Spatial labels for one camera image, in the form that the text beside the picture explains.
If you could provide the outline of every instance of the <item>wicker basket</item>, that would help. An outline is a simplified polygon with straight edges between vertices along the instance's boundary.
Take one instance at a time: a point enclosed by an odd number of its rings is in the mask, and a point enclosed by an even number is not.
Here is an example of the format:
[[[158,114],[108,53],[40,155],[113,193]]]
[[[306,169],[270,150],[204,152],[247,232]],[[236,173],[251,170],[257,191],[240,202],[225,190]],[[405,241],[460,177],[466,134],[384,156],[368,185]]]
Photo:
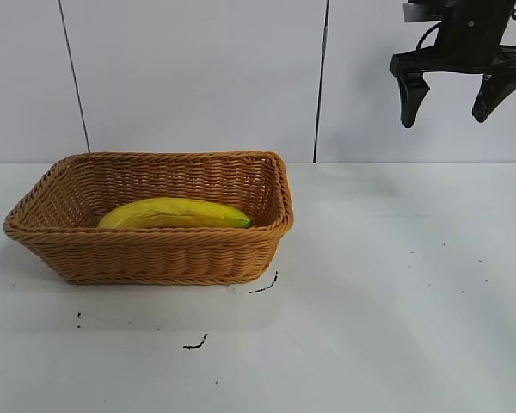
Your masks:
[[[221,202],[249,229],[101,229],[150,197]],[[291,228],[285,165],[270,152],[92,153],[56,163],[5,220],[6,234],[75,284],[234,284],[258,278]]]

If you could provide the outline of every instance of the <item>white table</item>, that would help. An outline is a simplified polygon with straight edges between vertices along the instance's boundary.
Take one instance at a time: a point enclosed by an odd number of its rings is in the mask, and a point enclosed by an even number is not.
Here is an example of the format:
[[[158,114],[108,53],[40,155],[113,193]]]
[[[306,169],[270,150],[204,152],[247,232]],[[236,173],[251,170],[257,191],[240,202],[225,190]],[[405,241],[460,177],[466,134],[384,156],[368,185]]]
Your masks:
[[[0,165],[0,413],[516,413],[516,163],[291,165],[227,288],[65,284],[2,233],[47,167]]]

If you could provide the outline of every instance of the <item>basket rim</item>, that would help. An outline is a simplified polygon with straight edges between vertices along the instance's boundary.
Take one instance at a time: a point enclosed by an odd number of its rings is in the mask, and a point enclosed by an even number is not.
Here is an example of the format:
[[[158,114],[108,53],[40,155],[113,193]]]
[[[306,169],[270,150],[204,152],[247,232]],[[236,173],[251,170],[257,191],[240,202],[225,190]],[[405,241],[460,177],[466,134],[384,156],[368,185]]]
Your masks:
[[[134,159],[134,158],[175,158],[181,161],[206,160],[210,157],[223,157],[226,159],[244,158],[269,158],[275,165],[275,179],[278,185],[275,188],[278,192],[280,212],[278,218],[268,226],[253,226],[243,228],[95,228],[95,227],[32,227],[20,224],[28,213],[34,200],[46,191],[47,187],[58,176],[76,161],[94,160],[100,158],[107,159]],[[261,241],[282,237],[293,225],[292,199],[286,176],[286,167],[281,157],[271,151],[228,151],[228,152],[202,152],[202,153],[154,153],[154,152],[91,152],[76,154],[66,157],[55,163],[34,185],[32,190],[26,194],[13,208],[4,220],[4,231],[13,239],[37,240],[54,243],[63,238],[64,241],[77,243],[75,238],[81,243],[90,241],[99,242],[100,239],[119,242],[129,240],[133,235],[139,237],[147,236],[150,241],[163,241],[165,238],[182,241],[191,239],[197,240],[199,235],[215,234],[219,242],[235,242],[238,238],[249,241]]]

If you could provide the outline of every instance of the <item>yellow banana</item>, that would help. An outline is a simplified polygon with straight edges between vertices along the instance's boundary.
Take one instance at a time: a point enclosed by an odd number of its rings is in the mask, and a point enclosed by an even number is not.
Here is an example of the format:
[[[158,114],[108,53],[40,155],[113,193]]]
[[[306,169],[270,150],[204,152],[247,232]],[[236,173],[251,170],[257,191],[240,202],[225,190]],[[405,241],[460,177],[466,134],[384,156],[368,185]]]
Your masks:
[[[115,208],[100,228],[249,228],[251,219],[238,209],[185,198],[149,198]]]

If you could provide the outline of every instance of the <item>black stain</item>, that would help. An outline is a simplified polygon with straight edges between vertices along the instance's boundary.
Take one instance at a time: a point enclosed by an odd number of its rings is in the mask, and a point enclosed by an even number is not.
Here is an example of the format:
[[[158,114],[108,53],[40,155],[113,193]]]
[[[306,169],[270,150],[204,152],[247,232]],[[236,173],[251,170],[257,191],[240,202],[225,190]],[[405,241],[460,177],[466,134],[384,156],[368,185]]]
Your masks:
[[[277,276],[278,275],[279,275],[279,271],[275,271],[275,278],[273,278],[273,282],[271,283],[270,286],[260,288],[259,290],[256,290],[256,291],[249,291],[249,294],[261,293],[262,291],[266,291],[266,290],[269,290],[270,288],[273,288],[273,286],[277,282]]]
[[[203,347],[203,344],[205,343],[207,337],[208,337],[208,334],[205,333],[205,335],[203,336],[202,341],[199,344],[197,344],[196,346],[183,346],[183,347],[186,350],[196,350],[197,348],[201,348],[201,347]]]

